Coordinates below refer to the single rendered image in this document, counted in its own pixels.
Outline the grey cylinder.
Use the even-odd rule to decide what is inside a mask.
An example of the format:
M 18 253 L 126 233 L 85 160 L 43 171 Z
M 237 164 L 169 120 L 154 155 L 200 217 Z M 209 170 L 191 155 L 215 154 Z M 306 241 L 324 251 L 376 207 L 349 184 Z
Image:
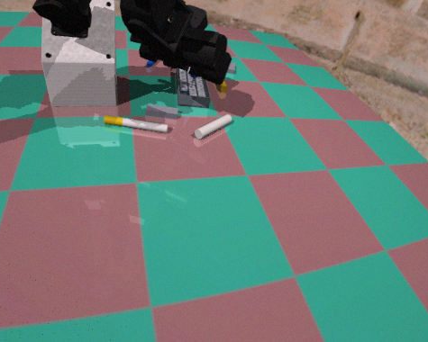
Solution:
M 210 133 L 219 130 L 223 126 L 232 122 L 232 116 L 224 115 L 214 121 L 207 123 L 206 125 L 195 130 L 195 135 L 198 139 L 202 139 L 203 137 L 209 135 Z

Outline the grey keyboard with white letter keys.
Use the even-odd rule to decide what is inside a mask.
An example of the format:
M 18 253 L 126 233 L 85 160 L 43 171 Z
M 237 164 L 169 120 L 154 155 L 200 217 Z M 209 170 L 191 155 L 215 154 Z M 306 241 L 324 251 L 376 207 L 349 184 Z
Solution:
M 195 77 L 192 83 L 189 70 L 176 68 L 178 105 L 209 109 L 211 95 L 206 80 L 201 76 Z

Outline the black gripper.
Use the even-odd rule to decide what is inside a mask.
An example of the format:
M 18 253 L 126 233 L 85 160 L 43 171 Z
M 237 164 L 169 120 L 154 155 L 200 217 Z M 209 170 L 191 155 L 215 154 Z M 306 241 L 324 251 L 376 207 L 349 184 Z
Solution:
M 152 61 L 154 63 L 157 60 L 162 60 L 162 59 L 156 57 L 156 55 L 148 52 L 147 49 L 145 49 L 142 46 L 142 44 L 140 46 L 139 52 L 140 52 L 141 58 L 147 59 L 147 60 Z M 230 54 L 226 52 L 224 62 L 223 62 L 222 66 L 218 72 L 213 72 L 211 70 L 207 70 L 207 69 L 196 67 L 196 66 L 189 65 L 189 64 L 188 65 L 183 64 L 179 61 L 178 58 L 171 60 L 171 61 L 167 61 L 167 60 L 162 60 L 162 61 L 163 61 L 164 66 L 167 66 L 169 68 L 180 68 L 180 69 L 183 69 L 187 72 L 189 70 L 189 67 L 191 67 L 189 70 L 189 73 L 188 73 L 189 75 L 196 76 L 196 77 L 202 77 L 203 79 L 205 79 L 209 82 L 215 83 L 217 85 L 221 85 L 225 79 L 227 72 L 228 72 L 228 69 L 230 66 L 229 64 L 231 63 L 231 60 L 232 60 L 232 58 L 231 58 Z

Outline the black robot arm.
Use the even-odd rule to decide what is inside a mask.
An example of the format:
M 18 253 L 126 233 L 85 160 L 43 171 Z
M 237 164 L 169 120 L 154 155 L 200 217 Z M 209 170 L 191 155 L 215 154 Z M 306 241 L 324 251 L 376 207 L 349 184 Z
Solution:
M 52 35 L 84 39 L 92 21 L 91 1 L 36 0 L 32 8 L 51 21 Z M 227 38 L 218 31 L 205 31 L 206 10 L 183 0 L 121 0 L 120 9 L 123 24 L 132 34 L 130 41 L 142 44 L 151 54 L 167 61 L 178 58 L 183 64 L 213 72 L 220 70 Z

